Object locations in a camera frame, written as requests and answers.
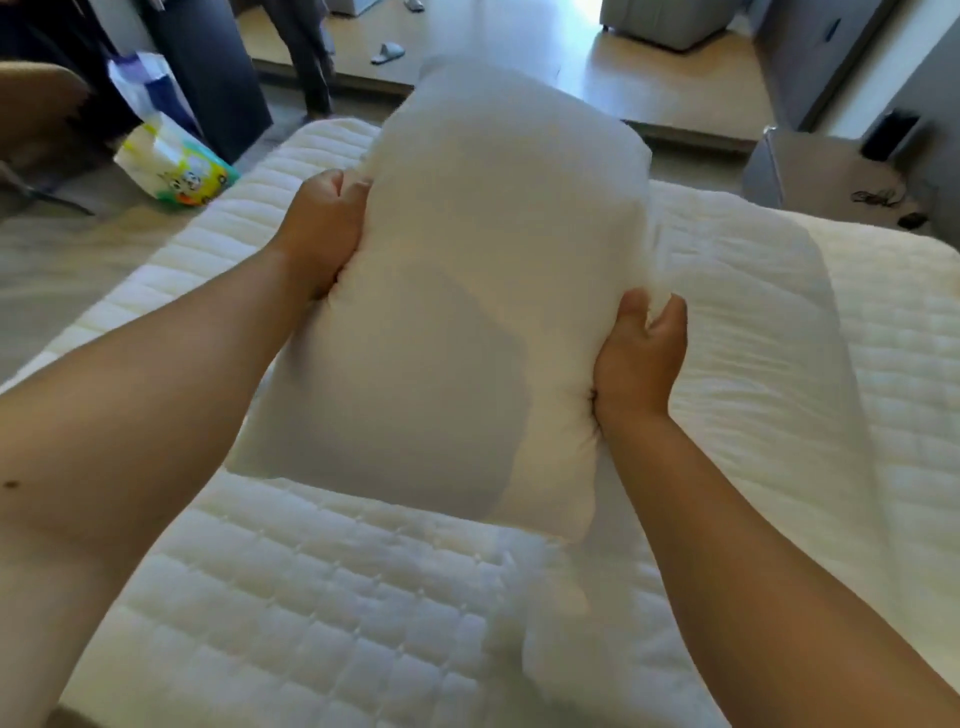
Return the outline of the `person's left hand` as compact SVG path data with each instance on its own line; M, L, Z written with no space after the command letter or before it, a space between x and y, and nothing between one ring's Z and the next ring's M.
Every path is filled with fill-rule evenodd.
M339 220L343 177L364 177L354 170L328 169L297 189L276 232L265 247L284 280L306 301L326 296L358 249L362 228Z

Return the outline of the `person's right hand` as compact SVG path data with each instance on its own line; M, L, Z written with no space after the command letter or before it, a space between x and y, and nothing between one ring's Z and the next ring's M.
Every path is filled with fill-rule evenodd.
M615 318L594 365L593 411L608 443L670 419L688 350L688 305L672 294L658 314L650 313L649 339L616 339Z

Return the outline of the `white pillow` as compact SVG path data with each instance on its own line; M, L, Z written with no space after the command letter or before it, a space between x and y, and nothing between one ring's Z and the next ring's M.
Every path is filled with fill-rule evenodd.
M226 469L582 540L594 363L650 268L651 160L633 129L541 81L427 61L364 159L359 248Z

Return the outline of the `person's right forearm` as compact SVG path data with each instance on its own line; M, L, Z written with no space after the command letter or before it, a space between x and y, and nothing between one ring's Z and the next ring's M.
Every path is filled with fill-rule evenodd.
M960 728L960 694L671 418L596 413L683 642L732 728Z

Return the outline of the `person's left forearm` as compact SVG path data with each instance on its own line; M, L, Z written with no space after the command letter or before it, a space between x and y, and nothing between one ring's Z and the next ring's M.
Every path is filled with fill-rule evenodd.
M329 283L269 245L0 394L0 584L75 558L126 580L221 466Z

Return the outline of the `white pillowcase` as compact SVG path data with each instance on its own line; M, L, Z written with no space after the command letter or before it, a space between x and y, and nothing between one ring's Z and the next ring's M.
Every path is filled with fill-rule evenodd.
M874 454L821 250L799 224L730 195L661 211L661 282L688 307L673 418L764 518L899 627ZM524 564L523 673L590 721L729 728L605 447L594 487L585 539Z

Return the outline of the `colourful printed plastic packet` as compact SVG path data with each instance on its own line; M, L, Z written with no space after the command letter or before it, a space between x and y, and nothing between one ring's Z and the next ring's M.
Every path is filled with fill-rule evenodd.
M132 130L113 161L151 198L178 208L204 208L240 177L234 166L162 112Z

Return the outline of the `dark cabinet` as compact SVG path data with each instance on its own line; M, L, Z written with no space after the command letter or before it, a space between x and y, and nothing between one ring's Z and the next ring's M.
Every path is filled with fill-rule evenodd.
M135 0L208 147L240 160L272 126L230 0Z

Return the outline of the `grey bedside table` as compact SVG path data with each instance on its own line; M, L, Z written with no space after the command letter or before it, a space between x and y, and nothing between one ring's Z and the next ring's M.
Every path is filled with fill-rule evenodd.
M926 210L891 163L864 159L854 140L765 127L741 177L742 196L764 208L933 236L930 219L907 231L897 221Z

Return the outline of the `white and blue shopping bag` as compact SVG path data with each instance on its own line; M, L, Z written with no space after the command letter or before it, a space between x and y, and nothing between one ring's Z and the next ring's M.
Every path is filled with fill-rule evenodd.
M106 72L114 89L141 121L164 115L194 138L203 138L186 95L162 54L114 55L106 63Z

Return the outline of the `grey sofa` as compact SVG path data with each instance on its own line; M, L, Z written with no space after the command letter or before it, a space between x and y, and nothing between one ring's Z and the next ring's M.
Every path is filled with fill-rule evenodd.
M642 43L687 52L725 31L747 0L602 0L599 24Z

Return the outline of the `black bin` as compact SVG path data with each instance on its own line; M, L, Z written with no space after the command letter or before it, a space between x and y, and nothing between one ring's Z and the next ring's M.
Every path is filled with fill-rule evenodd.
M887 162L920 120L921 116L913 110L891 108L878 118L863 137L859 155L870 162Z

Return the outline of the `grey wardrobe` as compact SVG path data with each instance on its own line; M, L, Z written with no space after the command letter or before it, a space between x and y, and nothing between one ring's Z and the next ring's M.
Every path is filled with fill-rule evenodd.
M768 0L753 42L774 119L811 131L901 0Z

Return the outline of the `brown chair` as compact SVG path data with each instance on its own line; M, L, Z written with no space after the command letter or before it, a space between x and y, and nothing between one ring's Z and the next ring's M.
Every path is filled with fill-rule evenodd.
M25 59L0 58L0 186L30 203L46 203L84 216L94 212L30 184L13 162L13 154L56 134L90 97L90 86L65 66Z

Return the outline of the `white quilted mattress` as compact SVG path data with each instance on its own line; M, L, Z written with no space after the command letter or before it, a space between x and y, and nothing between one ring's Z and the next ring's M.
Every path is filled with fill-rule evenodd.
M786 213L822 251L856 379L806 448L861 444L867 483L795 493L747 470L771 445L720 403L698 413L706 358L677 415L771 522L960 690L960 254L889 229ZM100 728L728 728L690 661L642 534L600 577L613 666L524 674L557 647L507 613L516 560L554 543L286 480L220 470L111 607L61 705Z

